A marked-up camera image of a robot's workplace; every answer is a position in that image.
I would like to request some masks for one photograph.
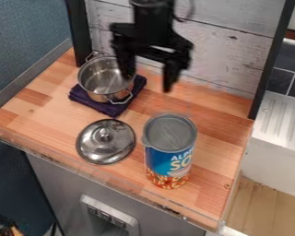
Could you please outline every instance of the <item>food can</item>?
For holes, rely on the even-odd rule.
[[[197,130],[178,114],[161,114],[147,121],[145,145],[147,178],[163,189],[184,185],[190,175]]]

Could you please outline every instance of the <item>purple towel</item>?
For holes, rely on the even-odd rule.
[[[110,103],[97,102],[91,99],[88,93],[81,88],[79,85],[75,85],[69,95],[69,99],[89,106],[98,112],[107,114],[113,119],[117,118],[124,110],[129,106],[129,104],[136,98],[139,91],[147,84],[147,79],[142,76],[136,76],[134,88],[132,93],[134,97],[128,101],[126,104],[112,105]]]

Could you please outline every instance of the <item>stainless steel pot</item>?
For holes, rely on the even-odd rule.
[[[101,55],[87,61],[77,77],[78,84],[95,101],[125,104],[133,98],[136,75],[123,77],[114,56]]]

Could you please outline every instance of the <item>wooden countertop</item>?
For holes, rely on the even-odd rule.
[[[188,81],[163,94],[159,74],[139,69],[139,74],[147,77],[147,85],[119,117],[134,128],[136,149],[117,164],[93,166],[78,156],[76,138],[88,124],[107,116],[67,98],[77,82],[77,72],[73,50],[69,50],[0,109],[1,139],[216,229],[224,218],[251,134],[253,122],[245,118],[251,101]],[[159,112],[187,113],[198,128],[190,181],[175,190],[160,189],[145,175],[140,138],[145,122]]]

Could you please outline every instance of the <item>floor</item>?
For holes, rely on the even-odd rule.
[[[295,196],[242,177],[227,226],[250,236],[295,236]]]

